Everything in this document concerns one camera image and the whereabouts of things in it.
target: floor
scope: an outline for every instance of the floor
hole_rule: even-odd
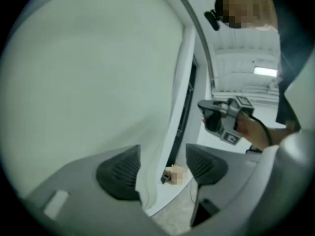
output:
[[[190,230],[190,219],[197,195],[194,179],[165,208],[152,216],[152,219],[170,235],[180,235]]]

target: black strap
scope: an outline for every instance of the black strap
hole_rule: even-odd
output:
[[[265,134],[266,134],[266,136],[267,136],[268,146],[272,146],[271,135],[270,135],[270,132],[269,132],[268,128],[265,126],[265,124],[263,124],[263,123],[261,122],[261,120],[257,119],[257,118],[254,117],[254,116],[250,116],[250,118],[252,118],[253,120],[257,121],[257,122],[262,126],[262,128],[264,129]]]

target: handheld device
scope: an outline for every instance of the handheld device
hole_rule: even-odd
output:
[[[253,105],[244,96],[235,96],[228,101],[201,100],[198,107],[205,118],[205,129],[232,145],[236,145],[242,138],[237,132],[238,116],[240,114],[252,116],[254,112]]]

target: ceiling light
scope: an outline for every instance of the ceiling light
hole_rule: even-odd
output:
[[[255,67],[255,69],[254,69],[254,74],[258,74],[258,75],[266,75],[266,76],[276,77],[277,73],[278,73],[277,70],[270,69],[270,68]]]

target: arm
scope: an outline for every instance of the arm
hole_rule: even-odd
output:
[[[294,127],[294,122],[287,122],[286,128],[268,128],[272,139],[272,145],[278,145],[285,137],[292,134],[294,132]],[[237,131],[261,151],[268,147],[265,131],[258,122],[250,117],[240,116],[238,118]]]

